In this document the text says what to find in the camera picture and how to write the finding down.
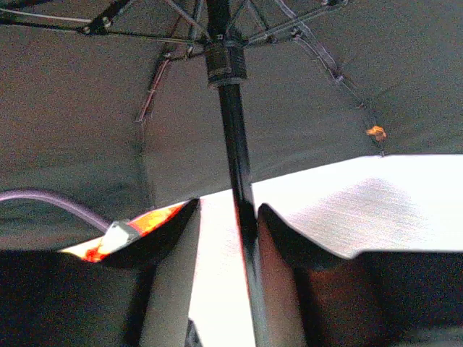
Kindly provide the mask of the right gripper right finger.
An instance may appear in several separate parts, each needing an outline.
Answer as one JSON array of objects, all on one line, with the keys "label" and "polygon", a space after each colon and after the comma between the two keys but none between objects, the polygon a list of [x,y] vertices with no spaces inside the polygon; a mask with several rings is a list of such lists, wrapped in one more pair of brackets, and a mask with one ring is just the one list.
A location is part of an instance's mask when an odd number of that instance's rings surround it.
[{"label": "right gripper right finger", "polygon": [[361,252],[343,258],[258,210],[272,346],[460,346],[462,254]]}]

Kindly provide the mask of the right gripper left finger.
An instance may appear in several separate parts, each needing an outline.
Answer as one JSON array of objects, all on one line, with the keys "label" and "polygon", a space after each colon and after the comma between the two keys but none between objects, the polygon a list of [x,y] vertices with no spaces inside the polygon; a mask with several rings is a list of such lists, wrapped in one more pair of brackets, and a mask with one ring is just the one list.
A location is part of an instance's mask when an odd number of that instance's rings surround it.
[{"label": "right gripper left finger", "polygon": [[1,252],[3,346],[183,346],[197,199],[115,252]]}]

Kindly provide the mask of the lavender folding umbrella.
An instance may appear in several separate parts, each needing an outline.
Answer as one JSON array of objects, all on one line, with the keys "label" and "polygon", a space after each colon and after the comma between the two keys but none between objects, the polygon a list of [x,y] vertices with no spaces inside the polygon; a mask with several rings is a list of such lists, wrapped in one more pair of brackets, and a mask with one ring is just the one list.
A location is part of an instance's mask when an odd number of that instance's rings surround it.
[{"label": "lavender folding umbrella", "polygon": [[462,254],[460,1],[3,1],[1,252],[200,201],[183,346],[272,346],[258,210]]}]

